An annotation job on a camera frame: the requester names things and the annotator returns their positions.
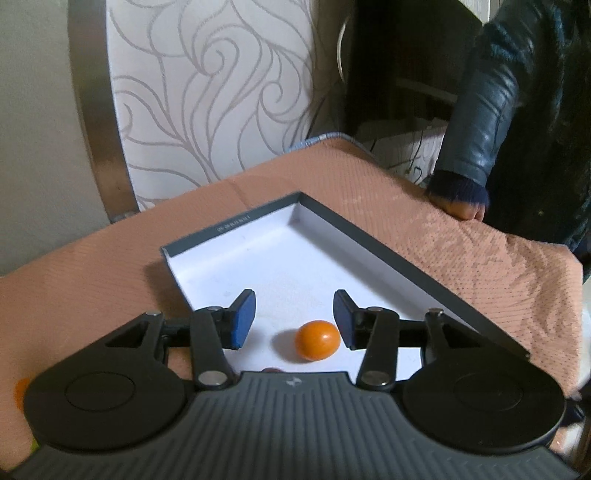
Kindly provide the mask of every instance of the black circular joint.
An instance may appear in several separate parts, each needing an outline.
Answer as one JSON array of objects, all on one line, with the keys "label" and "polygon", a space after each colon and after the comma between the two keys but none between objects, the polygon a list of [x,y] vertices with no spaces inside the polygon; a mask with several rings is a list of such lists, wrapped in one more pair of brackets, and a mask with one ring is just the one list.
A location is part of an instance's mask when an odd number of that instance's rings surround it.
[{"label": "black circular joint", "polygon": [[495,372],[480,372],[461,377],[453,387],[456,398],[466,407],[482,411],[505,411],[522,399],[519,384],[511,377]]},{"label": "black circular joint", "polygon": [[80,351],[37,377],[24,398],[33,435],[60,449],[100,452],[148,440],[181,412],[181,379],[137,349]]},{"label": "black circular joint", "polygon": [[66,398],[81,410],[106,411],[124,405],[134,396],[135,385],[125,375],[95,372],[76,378],[66,387]]},{"label": "black circular joint", "polygon": [[509,353],[456,349],[404,385],[407,417],[427,436],[482,455],[547,445],[565,400],[556,381]]}]

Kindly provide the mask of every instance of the person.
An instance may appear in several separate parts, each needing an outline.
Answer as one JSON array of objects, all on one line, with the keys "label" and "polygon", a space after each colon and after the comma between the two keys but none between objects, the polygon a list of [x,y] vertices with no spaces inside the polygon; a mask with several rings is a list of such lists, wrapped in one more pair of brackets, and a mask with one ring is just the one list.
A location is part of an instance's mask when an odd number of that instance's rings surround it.
[{"label": "person", "polygon": [[566,245],[591,273],[591,0],[505,0],[478,35],[427,186],[461,220]]}]

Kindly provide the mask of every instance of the hand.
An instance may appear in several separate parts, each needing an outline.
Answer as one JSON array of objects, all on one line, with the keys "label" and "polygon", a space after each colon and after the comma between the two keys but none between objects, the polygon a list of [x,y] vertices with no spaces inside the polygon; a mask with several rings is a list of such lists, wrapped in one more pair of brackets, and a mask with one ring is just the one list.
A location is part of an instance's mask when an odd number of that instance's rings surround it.
[{"label": "hand", "polygon": [[485,206],[467,202],[451,202],[435,195],[428,196],[431,203],[458,220],[484,220]]}]

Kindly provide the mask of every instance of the jacket sleeve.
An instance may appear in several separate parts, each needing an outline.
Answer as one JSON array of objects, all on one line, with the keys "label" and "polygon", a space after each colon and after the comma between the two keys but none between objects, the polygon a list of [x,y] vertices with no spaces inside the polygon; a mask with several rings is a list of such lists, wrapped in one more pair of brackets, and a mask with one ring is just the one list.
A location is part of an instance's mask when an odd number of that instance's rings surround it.
[{"label": "jacket sleeve", "polygon": [[505,0],[476,39],[436,170],[481,186],[495,164],[518,102],[527,94],[543,56],[545,0]]}]

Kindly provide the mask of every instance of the ribbed gray surface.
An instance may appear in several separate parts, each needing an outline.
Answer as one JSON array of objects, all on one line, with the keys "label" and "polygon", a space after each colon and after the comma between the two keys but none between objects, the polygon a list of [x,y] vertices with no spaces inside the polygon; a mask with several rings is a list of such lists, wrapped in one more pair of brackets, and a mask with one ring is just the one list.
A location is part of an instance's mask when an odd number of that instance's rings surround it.
[{"label": "ribbed gray surface", "polygon": [[570,480],[538,448],[501,458],[457,453],[418,432],[385,394],[346,374],[246,373],[199,395],[159,438],[127,452],[75,455],[44,446],[17,480]]}]

